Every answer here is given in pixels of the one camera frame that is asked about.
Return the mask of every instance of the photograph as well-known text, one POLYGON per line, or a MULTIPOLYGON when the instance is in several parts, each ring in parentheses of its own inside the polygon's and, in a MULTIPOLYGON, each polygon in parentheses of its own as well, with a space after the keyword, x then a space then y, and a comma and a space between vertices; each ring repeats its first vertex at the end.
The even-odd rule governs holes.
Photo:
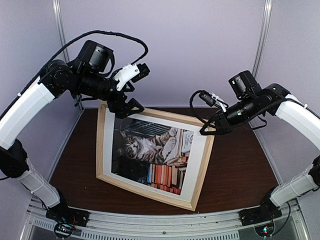
POLYGON ((137 195, 195 211, 215 138, 201 135, 202 126, 196 117, 149 108, 119 119, 100 102, 96 177, 137 195))
POLYGON ((180 195, 194 132, 133 118, 115 119, 111 172, 180 195))

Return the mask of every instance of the cat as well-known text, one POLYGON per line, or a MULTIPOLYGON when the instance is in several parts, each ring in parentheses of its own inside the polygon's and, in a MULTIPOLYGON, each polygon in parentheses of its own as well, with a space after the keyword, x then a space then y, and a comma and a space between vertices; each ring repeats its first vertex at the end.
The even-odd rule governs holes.
POLYGON ((162 135, 141 137, 120 131, 124 142, 117 153, 132 160, 162 165, 176 145, 177 132, 177 128, 171 127, 162 135))

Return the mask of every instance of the lavender wall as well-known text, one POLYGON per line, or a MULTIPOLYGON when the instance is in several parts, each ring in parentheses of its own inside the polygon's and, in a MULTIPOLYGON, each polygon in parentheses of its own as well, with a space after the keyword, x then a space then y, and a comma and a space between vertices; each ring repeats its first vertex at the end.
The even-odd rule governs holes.
MULTIPOLYGON (((0 6, 0 112, 3 112, 61 46, 52 1, 1 0, 0 6)), ((79 115, 73 103, 66 93, 40 112, 19 136, 30 160, 45 178, 49 177, 57 153, 79 115)), ((1 239, 18 239, 30 198, 17 181, 0 182, 1 239)))
MULTIPOLYGON (((143 40, 151 70, 132 94, 144 106, 188 106, 198 89, 236 101, 228 80, 251 70, 259 40, 263 0, 68 0, 61 1, 66 40, 91 30, 121 32, 143 40)), ((114 36, 93 39, 114 50, 116 67, 143 52, 135 42, 114 36)), ((77 56, 83 41, 69 48, 77 56)), ((84 102, 97 107, 98 102, 84 102)))
MULTIPOLYGON (((279 83, 320 113, 320 3, 318 0, 273 1, 270 29, 257 77, 262 87, 279 83)), ((263 147, 285 182, 304 170, 319 150, 289 124, 268 117, 260 130, 263 147)), ((320 192, 299 199, 313 240, 320 236, 320 192)))

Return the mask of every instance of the wire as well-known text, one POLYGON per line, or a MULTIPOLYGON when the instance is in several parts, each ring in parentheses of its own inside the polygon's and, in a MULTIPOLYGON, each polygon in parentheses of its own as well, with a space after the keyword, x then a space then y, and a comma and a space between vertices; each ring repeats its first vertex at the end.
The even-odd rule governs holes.
POLYGON ((237 127, 242 127, 243 125, 247 124, 247 123, 250 122, 252 119, 254 119, 255 117, 258 117, 258 118, 259 118, 262 122, 264 122, 265 124, 264 124, 264 125, 261 125, 261 126, 253 127, 253 128, 251 128, 251 130, 257 130, 257 129, 264 128, 265 126, 267 126, 268 123, 267 123, 267 121, 266 121, 265 119, 259 117, 259 115, 265 113, 268 109, 273 108, 273 107, 275 107, 276 105, 279 105, 279 104, 281 104, 281 103, 283 103, 283 102, 286 102, 286 101, 293 102, 293 103, 296 103, 296 104, 304 107, 305 109, 307 109, 308 111, 310 111, 313 115, 315 115, 318 119, 320 119, 320 116, 319 116, 319 115, 317 115, 317 114, 316 114, 314 111, 312 111, 310 108, 305 107, 304 104, 302 104, 302 103, 300 103, 300 102, 298 102, 298 101, 296 101, 296 100, 294 100, 294 99, 292 99, 292 98, 281 98, 280 100, 275 101, 275 102, 271 103, 270 105, 263 107, 263 108, 260 109, 256 114, 254 114, 253 116, 247 118, 247 119, 244 120, 243 122, 240 122, 240 123, 235 124, 235 125, 232 125, 232 126, 224 126, 224 127, 222 127, 222 126, 216 126, 216 125, 212 125, 212 124, 209 123, 208 121, 206 121, 206 120, 204 120, 203 118, 201 118, 201 117, 196 113, 196 111, 195 111, 195 109, 194 109, 194 106, 193 106, 194 98, 195 98, 195 96, 196 96, 197 94, 200 94, 200 93, 210 94, 210 93, 208 93, 208 92, 205 91, 205 90, 197 90, 197 91, 195 91, 195 92, 191 95, 190 100, 189 100, 189 106, 190 106, 191 112, 192 112, 192 114, 193 114, 198 120, 200 120, 202 123, 206 124, 208 127, 212 127, 212 128, 214 128, 214 129, 217 129, 217 130, 218 130, 218 129, 220 129, 220 130, 232 130, 232 129, 235 129, 235 128, 237 128, 237 127))
POLYGON ((263 118, 260 117, 260 116, 257 116, 257 117, 258 117, 258 119, 260 119, 262 122, 264 122, 263 125, 255 126, 255 127, 250 127, 250 128, 246 128, 245 126, 241 126, 241 127, 242 127, 243 129, 249 130, 249 131, 254 131, 254 130, 258 130, 258 129, 262 129, 262 128, 266 127, 267 124, 268 124, 267 120, 263 119, 263 118))
POLYGON ((287 224, 287 222, 288 222, 288 220, 289 220, 289 218, 290 218, 290 214, 291 214, 291 206, 290 206, 289 202, 287 202, 286 204, 288 204, 288 207, 289 207, 288 217, 286 218, 286 220, 285 220, 284 224, 280 227, 280 229, 279 229, 277 232, 273 233, 273 234, 272 234, 272 236, 274 236, 274 235, 278 234, 278 233, 279 233, 279 232, 280 232, 280 231, 285 227, 285 225, 287 224))
POLYGON ((6 179, 8 179, 8 178, 10 178, 10 177, 9 177, 9 176, 6 176, 6 177, 4 177, 4 178, 0 178, 0 181, 6 180, 6 179))
MULTIPOLYGON (((149 49, 148 46, 140 39, 135 38, 133 36, 129 36, 120 32, 112 32, 112 31, 102 31, 102 30, 93 30, 93 31, 88 31, 84 34, 81 34, 80 36, 72 39, 71 41, 69 41, 67 44, 65 44, 62 48, 60 48, 44 65, 43 67, 36 73, 36 75, 31 79, 31 81, 24 87, 24 89, 20 92, 20 96, 31 86, 31 84, 37 79, 37 77, 40 75, 40 73, 47 67, 47 65, 52 62, 52 60, 54 60, 60 53, 62 53, 63 50, 65 50, 67 47, 69 47, 71 44, 73 44, 74 42, 88 36, 91 34, 103 34, 103 35, 109 35, 109 36, 116 36, 116 37, 121 37, 121 38, 125 38, 125 39, 129 39, 132 40, 134 42, 137 42, 139 44, 141 44, 144 47, 144 53, 138 57, 136 60, 134 60, 131 64, 135 64, 136 62, 138 62, 139 60, 143 59, 149 49)), ((20 97, 17 96, 10 104, 9 106, 4 110, 4 112, 0 115, 0 120, 6 115, 6 113, 9 111, 9 109, 17 102, 17 100, 20 97)))
POLYGON ((221 101, 220 99, 216 99, 219 103, 222 103, 223 105, 225 105, 225 108, 229 108, 229 105, 227 103, 225 103, 224 101, 221 101))
POLYGON ((316 192, 320 189, 320 186, 317 189, 312 189, 313 192, 316 192))
POLYGON ((312 114, 315 115, 318 119, 320 119, 320 116, 319 116, 318 114, 316 114, 314 111, 312 111, 309 107, 305 107, 305 105, 302 104, 301 102, 298 102, 298 101, 296 101, 296 100, 294 100, 294 99, 292 99, 292 98, 286 98, 286 100, 289 101, 289 102, 293 102, 293 103, 295 103, 295 104, 298 104, 298 105, 300 105, 301 107, 304 107, 304 108, 307 109, 310 113, 312 113, 312 114))
POLYGON ((194 101, 194 98, 197 94, 200 94, 200 93, 208 93, 207 91, 205 90, 197 90, 195 91, 191 97, 190 97, 190 101, 189 101, 189 105, 190 105, 190 109, 191 109, 191 112, 192 114, 198 119, 200 120, 202 123, 206 124, 208 127, 212 127, 214 129, 221 129, 221 130, 232 130, 232 129, 235 129, 237 127, 241 127, 245 124, 247 124, 248 122, 250 122, 252 119, 254 119, 255 117, 257 117, 258 115, 261 115, 262 113, 266 112, 268 109, 270 108, 273 108, 275 107, 276 105, 279 105, 285 101, 287 101, 287 99, 289 98, 282 98, 278 101, 275 101, 273 103, 271 103, 270 105, 268 106, 265 106, 263 108, 261 108, 256 114, 254 114, 253 116, 247 118, 246 120, 244 120, 243 122, 240 122, 238 124, 235 124, 235 125, 232 125, 232 126, 216 126, 216 125, 212 125, 211 123, 209 123, 208 121, 205 121, 203 118, 199 117, 198 114, 196 113, 195 109, 194 109, 194 106, 193 106, 193 101, 194 101))

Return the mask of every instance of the wooden table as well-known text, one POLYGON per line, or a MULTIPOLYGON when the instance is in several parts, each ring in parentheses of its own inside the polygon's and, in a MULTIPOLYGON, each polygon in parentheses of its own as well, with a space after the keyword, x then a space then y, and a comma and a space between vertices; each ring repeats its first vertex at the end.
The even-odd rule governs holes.
MULTIPOLYGON (((191 115, 189 108, 159 108, 191 115)), ((199 108, 203 118, 210 108, 199 108)), ((60 189, 71 207, 120 214, 171 215, 194 212, 125 191, 96 179, 97 109, 86 109, 79 120, 51 184, 60 189)), ((277 185, 273 171, 254 133, 241 127, 216 136, 195 213, 234 210, 259 205, 277 185)))

